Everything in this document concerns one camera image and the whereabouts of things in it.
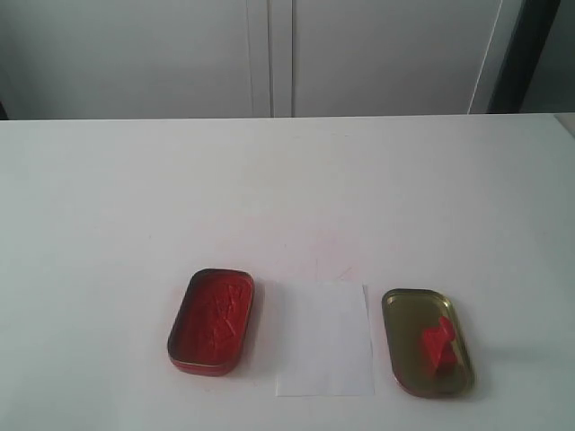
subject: white paper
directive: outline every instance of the white paper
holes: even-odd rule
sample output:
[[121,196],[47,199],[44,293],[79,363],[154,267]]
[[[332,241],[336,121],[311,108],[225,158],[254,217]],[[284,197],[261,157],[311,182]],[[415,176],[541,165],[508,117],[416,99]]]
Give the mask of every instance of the white paper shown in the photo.
[[372,349],[360,284],[288,286],[277,396],[373,395]]

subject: white wall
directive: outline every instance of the white wall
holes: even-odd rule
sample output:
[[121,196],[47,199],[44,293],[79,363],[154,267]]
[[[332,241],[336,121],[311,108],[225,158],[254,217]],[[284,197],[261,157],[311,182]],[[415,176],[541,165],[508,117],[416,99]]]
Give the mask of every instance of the white wall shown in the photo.
[[575,1],[573,0],[563,0],[557,10],[521,110],[575,111]]
[[[500,53],[490,60],[492,76],[521,0],[294,4],[292,109],[305,117],[467,113],[494,26]],[[482,91],[491,95],[492,84]]]
[[[250,3],[2,0],[0,100],[12,119],[250,117],[263,89],[269,116],[267,24],[250,56]],[[268,82],[253,83],[262,61]]]

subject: red object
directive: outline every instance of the red object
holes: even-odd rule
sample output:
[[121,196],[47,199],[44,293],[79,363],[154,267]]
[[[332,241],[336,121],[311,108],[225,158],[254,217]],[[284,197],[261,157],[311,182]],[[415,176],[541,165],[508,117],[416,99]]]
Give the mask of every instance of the red object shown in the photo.
[[242,353],[253,291],[252,277],[242,271],[196,273],[168,338],[173,364],[193,374],[230,372]]
[[457,357],[451,341],[456,339],[451,320],[441,316],[438,328],[428,328],[423,331],[423,346],[432,365],[432,371],[445,372],[452,370],[457,364]]

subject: open tin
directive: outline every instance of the open tin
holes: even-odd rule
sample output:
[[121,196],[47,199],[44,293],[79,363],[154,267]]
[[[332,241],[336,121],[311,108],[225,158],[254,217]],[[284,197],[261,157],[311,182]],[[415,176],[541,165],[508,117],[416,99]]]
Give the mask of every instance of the open tin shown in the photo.
[[180,370],[222,375],[239,362],[254,293],[252,277],[231,269],[203,269],[190,281],[168,354]]
[[[471,360],[451,302],[432,290],[394,289],[382,299],[387,345],[397,382],[410,394],[424,398],[455,397],[474,383]],[[438,370],[426,348],[426,332],[441,330],[448,321],[451,339],[445,344],[453,364]]]

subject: gold tin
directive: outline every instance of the gold tin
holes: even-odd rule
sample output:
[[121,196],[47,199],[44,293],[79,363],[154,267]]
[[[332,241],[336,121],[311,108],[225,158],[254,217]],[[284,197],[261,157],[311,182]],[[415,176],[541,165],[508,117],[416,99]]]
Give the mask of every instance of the gold tin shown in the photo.
[[[395,379],[408,393],[423,398],[456,397],[473,387],[471,360],[451,301],[432,290],[394,289],[381,304]],[[456,331],[451,345],[457,364],[449,373],[434,374],[427,366],[421,337],[425,329],[438,326],[440,316],[451,320]]]

